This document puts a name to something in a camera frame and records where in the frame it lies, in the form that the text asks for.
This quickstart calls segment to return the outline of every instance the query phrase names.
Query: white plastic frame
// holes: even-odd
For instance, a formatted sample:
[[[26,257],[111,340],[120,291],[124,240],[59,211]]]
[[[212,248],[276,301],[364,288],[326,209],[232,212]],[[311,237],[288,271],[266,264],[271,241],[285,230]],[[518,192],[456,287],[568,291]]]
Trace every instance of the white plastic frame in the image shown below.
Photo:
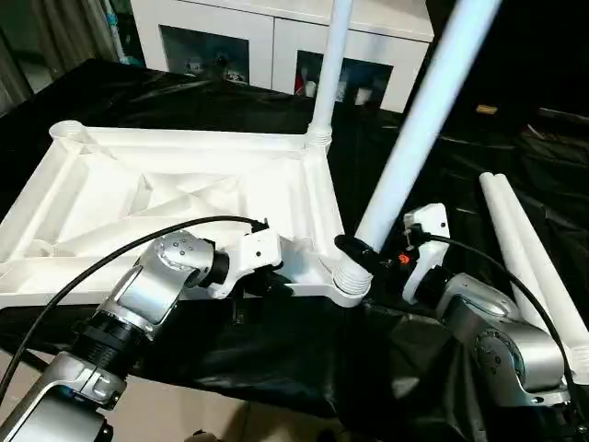
[[[0,224],[0,308],[41,305],[92,262],[154,230],[209,215],[268,218],[298,296],[326,295],[342,233],[325,154],[304,135],[55,124],[53,143]],[[247,225],[188,229],[229,246]],[[65,302],[101,301],[138,248]],[[330,296],[333,290],[327,290]]]

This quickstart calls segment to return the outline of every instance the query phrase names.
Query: glass cabinet door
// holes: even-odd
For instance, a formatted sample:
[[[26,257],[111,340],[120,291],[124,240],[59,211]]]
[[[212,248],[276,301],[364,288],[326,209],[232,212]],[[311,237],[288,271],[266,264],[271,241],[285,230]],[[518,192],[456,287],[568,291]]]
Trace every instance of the glass cabinet door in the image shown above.
[[[132,0],[151,69],[271,88],[273,18],[179,0]]]

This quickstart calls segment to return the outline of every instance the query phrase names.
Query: black plastic sheet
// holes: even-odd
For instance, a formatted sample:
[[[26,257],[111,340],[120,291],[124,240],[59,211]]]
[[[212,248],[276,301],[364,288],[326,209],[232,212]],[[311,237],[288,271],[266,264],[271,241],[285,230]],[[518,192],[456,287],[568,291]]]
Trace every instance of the black plastic sheet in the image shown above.
[[[254,87],[87,62],[0,119],[2,164],[11,168],[1,179],[0,215],[49,147],[55,122],[303,134],[312,110],[311,100]],[[347,232],[360,221],[398,127],[399,117],[387,112],[336,107],[329,164]],[[478,175],[505,173],[587,320],[587,148],[466,129],[438,140],[407,209],[444,203],[453,238],[500,259]],[[499,274],[462,250],[450,250],[446,263],[509,291]],[[68,348],[71,326],[93,310],[59,307],[32,347]],[[2,310],[0,346],[17,342],[38,312]],[[490,406],[465,349],[428,314],[381,285],[353,309],[320,298],[184,302],[134,374],[338,416],[384,440],[505,440],[497,423],[514,418],[521,425],[520,415]]]

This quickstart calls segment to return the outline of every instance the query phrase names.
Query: floor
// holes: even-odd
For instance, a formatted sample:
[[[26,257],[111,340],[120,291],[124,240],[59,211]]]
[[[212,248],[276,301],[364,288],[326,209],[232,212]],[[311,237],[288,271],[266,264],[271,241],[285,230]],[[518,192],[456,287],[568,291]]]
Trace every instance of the floor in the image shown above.
[[[48,362],[52,358],[40,356]],[[8,356],[0,353],[0,372],[8,361]],[[0,408],[0,422],[38,376],[21,364]],[[213,433],[224,442],[315,442],[326,429],[338,442],[350,440],[337,420],[140,378],[129,377],[127,381],[117,408],[107,412],[115,442],[182,442],[198,430]]]

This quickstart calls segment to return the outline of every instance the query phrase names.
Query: white pole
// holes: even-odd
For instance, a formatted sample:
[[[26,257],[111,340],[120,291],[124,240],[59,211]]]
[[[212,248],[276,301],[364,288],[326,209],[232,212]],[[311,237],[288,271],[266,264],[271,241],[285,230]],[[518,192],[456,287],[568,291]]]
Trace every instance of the white pole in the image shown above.
[[[560,338],[570,349],[575,381],[589,383],[589,331],[505,175],[495,175]]]
[[[403,124],[356,237],[381,250],[442,129],[501,0],[459,0],[432,64]],[[333,274],[336,286],[360,302],[372,275],[347,256]]]
[[[309,124],[306,135],[307,146],[320,148],[326,152],[331,144],[331,116],[333,115],[333,106],[338,93],[341,63],[343,62],[343,53],[346,48],[348,28],[350,27],[352,3],[353,0],[333,1],[328,43],[323,55],[323,64],[321,65],[313,121]]]
[[[534,270],[525,254],[522,240],[517,234],[515,222],[512,219],[511,212],[507,202],[503,200],[503,193],[495,177],[489,172],[483,173],[479,177],[480,186],[485,195],[485,201],[491,213],[491,220],[495,235],[499,241],[499,247],[505,266],[517,276],[522,283],[532,292],[544,310],[549,311],[546,300],[543,296],[540,285],[537,282]],[[519,307],[522,317],[530,324],[548,332],[546,324],[538,315],[536,309],[522,292],[512,284],[514,290],[515,302]]]

